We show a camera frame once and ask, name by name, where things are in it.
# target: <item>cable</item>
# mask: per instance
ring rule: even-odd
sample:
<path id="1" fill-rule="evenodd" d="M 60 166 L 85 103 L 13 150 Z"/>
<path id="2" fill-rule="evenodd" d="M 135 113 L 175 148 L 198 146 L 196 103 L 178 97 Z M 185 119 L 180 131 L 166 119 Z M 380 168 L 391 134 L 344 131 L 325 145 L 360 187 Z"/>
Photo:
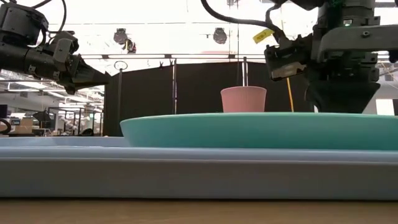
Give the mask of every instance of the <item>cable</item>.
<path id="1" fill-rule="evenodd" d="M 272 23 L 272 19 L 271 19 L 271 11 L 273 11 L 273 10 L 275 10 L 275 9 L 279 9 L 281 6 L 282 6 L 282 5 L 280 5 L 280 4 L 275 4 L 274 6 L 270 7 L 269 9 L 267 9 L 267 12 L 266 12 L 266 22 L 269 22 L 269 23 L 273 24 L 273 23 Z"/>
<path id="2" fill-rule="evenodd" d="M 233 18 L 233 17 L 224 16 L 224 15 L 221 15 L 220 13 L 214 11 L 207 3 L 207 0 L 200 0 L 200 1 L 201 1 L 202 6 L 206 9 L 206 11 L 216 19 L 219 19 L 219 20 L 225 21 L 225 22 L 232 22 L 232 23 L 236 23 L 236 24 L 247 24 L 247 25 L 266 27 L 266 28 L 274 31 L 275 36 L 278 36 L 279 38 L 286 37 L 283 30 L 281 30 L 279 27 L 275 26 L 273 23 L 270 23 L 267 21 L 265 21 L 265 22 L 257 21 L 254 19 L 237 19 L 237 18 Z"/>
<path id="3" fill-rule="evenodd" d="M 43 39 L 42 39 L 42 41 L 41 41 L 41 43 L 39 44 L 39 46 L 43 46 L 43 45 L 45 45 L 45 43 L 46 43 L 46 39 L 47 39 L 47 37 L 46 37 L 46 34 L 45 34 L 45 28 L 42 28 L 42 35 L 43 35 Z"/>
<path id="4" fill-rule="evenodd" d="M 63 30 L 63 27 L 65 26 L 65 23 L 67 21 L 67 4 L 65 2 L 65 0 L 61 0 L 62 1 L 62 6 L 63 6 L 63 18 L 62 18 L 62 23 L 61 26 L 59 28 L 58 31 L 49 31 L 50 34 L 58 34 Z"/>
<path id="5" fill-rule="evenodd" d="M 6 125 L 6 129 L 3 131 L 0 131 L 0 134 L 8 134 L 8 132 L 11 131 L 11 124 L 8 123 L 8 121 L 6 121 L 5 119 L 0 118 L 0 123 L 3 123 Z"/>
<path id="6" fill-rule="evenodd" d="M 40 7 L 44 6 L 45 4 L 49 3 L 50 1 L 51 0 L 44 0 L 36 5 L 32 6 L 32 8 L 34 8 L 34 9 L 40 8 Z"/>
<path id="7" fill-rule="evenodd" d="M 1 2 L 3 2 L 4 4 L 8 4 L 8 3 L 15 3 L 17 4 L 16 0 L 10 0 L 10 2 L 6 2 L 6 0 L 0 0 Z"/>

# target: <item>cardboard box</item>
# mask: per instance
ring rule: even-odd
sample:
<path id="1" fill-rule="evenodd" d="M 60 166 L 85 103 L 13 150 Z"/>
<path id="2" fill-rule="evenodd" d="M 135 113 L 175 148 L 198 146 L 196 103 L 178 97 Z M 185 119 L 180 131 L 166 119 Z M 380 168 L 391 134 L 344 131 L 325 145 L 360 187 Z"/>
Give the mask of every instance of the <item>cardboard box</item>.
<path id="1" fill-rule="evenodd" d="M 19 125 L 12 125 L 10 134 L 31 134 L 33 118 L 23 118 Z M 0 123 L 0 131 L 5 130 L 6 125 Z"/>

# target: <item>spotlight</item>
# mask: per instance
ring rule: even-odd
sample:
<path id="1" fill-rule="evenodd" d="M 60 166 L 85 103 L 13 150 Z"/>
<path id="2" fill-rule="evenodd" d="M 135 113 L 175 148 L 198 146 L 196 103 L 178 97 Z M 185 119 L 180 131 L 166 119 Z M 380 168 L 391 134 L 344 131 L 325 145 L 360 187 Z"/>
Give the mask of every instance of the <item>spotlight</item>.
<path id="1" fill-rule="evenodd" d="M 213 40 L 217 44 L 225 44 L 226 43 L 226 33 L 224 31 L 224 28 L 216 28 L 213 34 Z"/>
<path id="2" fill-rule="evenodd" d="M 113 35 L 113 40 L 120 45 L 124 45 L 126 39 L 127 39 L 126 29 L 125 28 L 116 29 L 116 32 Z"/>

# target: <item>metal pole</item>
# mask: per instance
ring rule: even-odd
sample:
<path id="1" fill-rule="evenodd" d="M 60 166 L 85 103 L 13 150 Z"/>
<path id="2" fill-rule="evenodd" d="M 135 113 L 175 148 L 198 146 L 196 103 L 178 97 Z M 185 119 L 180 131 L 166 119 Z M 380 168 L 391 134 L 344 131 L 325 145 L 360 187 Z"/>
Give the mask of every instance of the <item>metal pole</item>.
<path id="1" fill-rule="evenodd" d="M 173 93 L 172 93 L 172 99 L 173 99 L 173 109 L 172 109 L 172 114 L 177 114 L 177 59 L 174 60 L 174 65 L 173 65 Z"/>
<path id="2" fill-rule="evenodd" d="M 67 120 L 67 111 L 63 111 L 65 112 L 65 120 Z M 65 132 L 67 130 L 67 123 L 66 121 L 63 122 L 63 132 Z"/>
<path id="3" fill-rule="evenodd" d="M 122 131 L 121 131 L 120 125 L 119 125 L 120 121 L 121 121 L 122 76 L 123 76 L 123 70 L 127 69 L 128 66 L 129 65 L 123 61 L 117 61 L 113 64 L 113 67 L 115 69 L 119 69 L 118 104 L 117 104 L 117 108 L 116 108 L 118 110 L 118 113 L 117 113 L 118 120 L 115 125 L 116 125 L 117 134 L 120 134 L 120 135 L 122 135 Z"/>
<path id="4" fill-rule="evenodd" d="M 102 136 L 102 114 L 101 117 L 99 118 L 99 135 Z"/>
<path id="5" fill-rule="evenodd" d="M 95 111 L 93 111 L 93 120 L 92 120 L 92 122 L 93 122 L 93 132 L 94 132 L 94 124 L 95 124 Z"/>
<path id="6" fill-rule="evenodd" d="M 81 108 L 79 108 L 79 123 L 77 126 L 77 135 L 80 134 Z"/>
<path id="7" fill-rule="evenodd" d="M 249 78 L 248 78 L 248 58 L 243 57 L 243 86 L 249 85 Z"/>
<path id="8" fill-rule="evenodd" d="M 75 125 L 75 122 L 76 122 L 76 112 L 73 112 L 73 124 L 72 124 L 72 127 L 74 127 L 74 125 Z"/>
<path id="9" fill-rule="evenodd" d="M 118 133 L 120 133 L 121 134 L 121 130 L 120 130 L 120 125 L 119 125 L 119 123 L 120 123 L 120 121 L 121 121 L 121 103 L 122 103 L 122 101 L 121 101 L 121 98 L 122 98 L 122 76 L 123 76 L 123 69 L 119 69 L 119 84 L 118 84 L 118 107 L 117 107 L 117 110 L 118 110 L 118 120 L 117 120 L 117 122 L 116 122 L 116 130 L 118 130 Z"/>

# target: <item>yellow cable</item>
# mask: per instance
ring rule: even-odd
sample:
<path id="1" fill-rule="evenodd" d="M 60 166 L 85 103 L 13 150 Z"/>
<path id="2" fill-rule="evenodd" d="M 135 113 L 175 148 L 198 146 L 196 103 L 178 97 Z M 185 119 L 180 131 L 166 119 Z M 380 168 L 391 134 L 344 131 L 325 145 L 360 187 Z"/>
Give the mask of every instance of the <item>yellow cable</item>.
<path id="1" fill-rule="evenodd" d="M 290 89 L 290 79 L 287 78 L 286 82 L 287 82 L 287 90 L 289 91 L 290 109 L 292 110 L 292 112 L 294 112 L 292 89 Z"/>
<path id="2" fill-rule="evenodd" d="M 282 30 L 284 29 L 284 20 L 282 19 L 282 6 L 280 7 L 280 23 L 282 26 Z M 287 91 L 289 91 L 289 101 L 290 101 L 290 109 L 294 112 L 294 104 L 293 104 L 293 96 L 292 96 L 292 89 L 290 88 L 290 79 L 286 79 L 287 83 Z"/>

